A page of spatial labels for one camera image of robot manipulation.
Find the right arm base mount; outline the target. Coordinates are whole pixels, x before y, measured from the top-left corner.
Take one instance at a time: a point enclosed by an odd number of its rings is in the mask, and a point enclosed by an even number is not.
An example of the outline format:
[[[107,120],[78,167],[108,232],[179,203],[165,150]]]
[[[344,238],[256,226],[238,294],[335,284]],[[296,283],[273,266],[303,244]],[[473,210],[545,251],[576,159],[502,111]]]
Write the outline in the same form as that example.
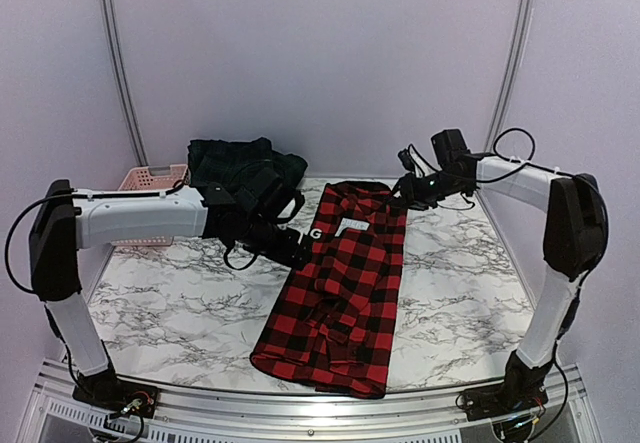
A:
[[[477,421],[541,408],[547,402],[544,386],[526,389],[523,393],[510,393],[503,384],[496,383],[463,390],[455,404],[469,421]]]

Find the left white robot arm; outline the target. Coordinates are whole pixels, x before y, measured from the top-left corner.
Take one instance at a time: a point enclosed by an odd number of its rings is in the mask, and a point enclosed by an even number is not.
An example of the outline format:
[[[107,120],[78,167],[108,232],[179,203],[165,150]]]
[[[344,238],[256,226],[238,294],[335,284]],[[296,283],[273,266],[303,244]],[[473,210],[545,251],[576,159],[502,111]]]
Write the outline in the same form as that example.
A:
[[[253,258],[301,270],[312,239],[288,227],[292,218],[283,212],[299,211],[303,203],[303,195],[277,176],[260,176],[234,193],[219,183],[102,192],[55,181],[32,206],[37,216],[29,233],[30,283],[79,372],[78,387],[106,408],[119,407],[127,395],[82,294],[79,252],[160,236],[216,239],[227,252],[241,245]]]

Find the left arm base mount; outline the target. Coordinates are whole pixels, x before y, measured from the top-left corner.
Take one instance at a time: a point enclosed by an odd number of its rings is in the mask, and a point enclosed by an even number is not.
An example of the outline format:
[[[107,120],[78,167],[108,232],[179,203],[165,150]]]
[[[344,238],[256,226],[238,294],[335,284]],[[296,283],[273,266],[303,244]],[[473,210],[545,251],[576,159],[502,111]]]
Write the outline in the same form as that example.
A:
[[[126,380],[120,380],[114,391],[95,390],[93,395],[90,395],[76,386],[72,393],[75,401],[110,410],[112,413],[123,410],[127,404],[139,399],[142,403],[139,408],[134,408],[133,412],[143,418],[154,416],[159,396],[160,391],[156,386]]]

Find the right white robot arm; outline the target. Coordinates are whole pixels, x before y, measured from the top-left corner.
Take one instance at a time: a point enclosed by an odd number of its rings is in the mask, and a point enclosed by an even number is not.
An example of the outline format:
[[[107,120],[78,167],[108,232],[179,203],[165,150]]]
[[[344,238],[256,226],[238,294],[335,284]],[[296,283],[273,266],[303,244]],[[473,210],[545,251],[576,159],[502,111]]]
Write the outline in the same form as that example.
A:
[[[488,190],[536,208],[546,215],[543,289],[525,336],[511,353],[504,380],[496,388],[466,393],[515,411],[543,385],[556,362],[557,347],[575,319],[586,278],[602,261],[609,241],[606,203],[596,179],[507,157],[498,150],[474,153],[458,129],[431,138],[437,163],[429,164],[414,146],[398,153],[406,173],[392,190],[395,206],[434,209],[453,194]]]

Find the green plaid skirt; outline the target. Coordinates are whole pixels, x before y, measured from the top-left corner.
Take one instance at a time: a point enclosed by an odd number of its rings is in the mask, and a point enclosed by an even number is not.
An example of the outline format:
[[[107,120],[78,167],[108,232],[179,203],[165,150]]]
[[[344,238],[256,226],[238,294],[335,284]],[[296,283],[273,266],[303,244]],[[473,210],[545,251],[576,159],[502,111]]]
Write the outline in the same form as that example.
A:
[[[308,168],[301,156],[276,151],[266,137],[253,141],[194,139],[188,145],[190,186],[204,193],[212,183],[234,192],[265,168],[297,188]]]

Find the red black plaid shirt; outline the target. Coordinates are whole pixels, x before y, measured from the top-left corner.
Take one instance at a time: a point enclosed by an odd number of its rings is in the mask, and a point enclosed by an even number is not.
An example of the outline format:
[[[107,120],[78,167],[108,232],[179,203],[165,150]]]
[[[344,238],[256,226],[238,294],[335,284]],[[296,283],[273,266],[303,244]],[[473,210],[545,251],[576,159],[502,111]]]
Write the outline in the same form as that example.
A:
[[[324,187],[311,260],[285,280],[250,355],[255,369],[318,392],[385,396],[407,226],[390,196],[381,182]]]

